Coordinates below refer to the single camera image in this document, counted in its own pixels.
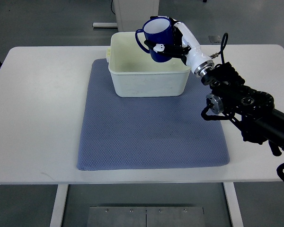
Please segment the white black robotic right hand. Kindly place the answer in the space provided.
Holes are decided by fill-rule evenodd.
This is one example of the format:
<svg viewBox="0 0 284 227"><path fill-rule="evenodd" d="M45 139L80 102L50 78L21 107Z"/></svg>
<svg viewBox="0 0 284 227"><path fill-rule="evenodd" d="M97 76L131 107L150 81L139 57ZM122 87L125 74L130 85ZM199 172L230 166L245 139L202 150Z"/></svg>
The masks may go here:
<svg viewBox="0 0 284 227"><path fill-rule="evenodd" d="M186 66L191 68L196 76L202 77L210 70L213 70L214 62L212 58L203 53L199 42L188 27L183 22L171 17L167 18L170 19L173 28L174 44L158 44L155 46L154 42L145 40L144 44L147 49L150 48L163 56L180 59Z"/></svg>

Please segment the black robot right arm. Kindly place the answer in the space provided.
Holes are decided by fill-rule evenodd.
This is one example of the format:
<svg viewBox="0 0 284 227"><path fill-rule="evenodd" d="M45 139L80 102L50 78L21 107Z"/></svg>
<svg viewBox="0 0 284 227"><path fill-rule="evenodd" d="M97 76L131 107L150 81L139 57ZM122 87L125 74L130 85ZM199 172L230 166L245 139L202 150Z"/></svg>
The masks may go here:
<svg viewBox="0 0 284 227"><path fill-rule="evenodd" d="M275 109L274 98L267 92L245 85L245 80L229 62L223 51L228 34L222 38L221 63L205 71L201 82L212 92L206 97L206 107L201 116L206 121L229 120L241 132L244 141L263 144L268 142L274 156L284 152L284 113Z"/></svg>

